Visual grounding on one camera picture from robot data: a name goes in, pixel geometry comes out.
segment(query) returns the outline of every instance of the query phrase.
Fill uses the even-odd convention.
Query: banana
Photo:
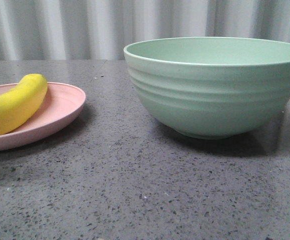
[[[47,92],[43,75],[28,74],[0,95],[0,135],[25,123],[40,107]]]

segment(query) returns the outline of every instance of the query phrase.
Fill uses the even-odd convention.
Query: white curtain
[[[290,0],[0,0],[0,60],[119,60],[191,36],[290,42]]]

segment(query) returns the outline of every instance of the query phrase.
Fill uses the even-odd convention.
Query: countertop
[[[141,105],[125,61],[0,61],[82,88],[70,125],[0,151],[0,240],[290,240],[290,101],[223,140],[189,138]]]

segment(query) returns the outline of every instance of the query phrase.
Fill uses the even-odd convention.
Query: green bowl
[[[190,137],[221,139],[258,128],[290,99],[290,43],[181,37],[124,48],[147,111]]]

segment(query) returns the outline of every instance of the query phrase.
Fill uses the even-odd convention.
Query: bowl rim
[[[268,62],[268,63],[249,63],[249,64],[239,64],[239,63],[195,63],[195,62],[182,62],[182,61],[168,61],[168,60],[160,60],[145,56],[139,56],[137,54],[129,52],[127,49],[130,46],[148,43],[148,42],[156,42],[156,41],[163,41],[163,40],[172,40],[172,39],[235,39],[235,40],[244,40],[244,41],[258,41],[258,42],[273,42],[279,43],[282,45],[290,45],[290,42],[285,41],[277,41],[271,39],[262,39],[262,38],[252,38],[252,37],[226,37],[226,36],[186,36],[186,37],[166,37],[166,38],[157,38],[157,39],[150,39],[144,41],[137,41],[131,44],[128,44],[124,47],[123,51],[125,55],[132,56],[134,58],[151,61],[155,63],[163,63],[163,64],[173,64],[173,65],[185,65],[185,66],[205,66],[205,67],[256,67],[256,66],[275,66],[275,65],[283,65],[283,64],[290,64],[290,60],[288,61],[279,61],[279,62]]]

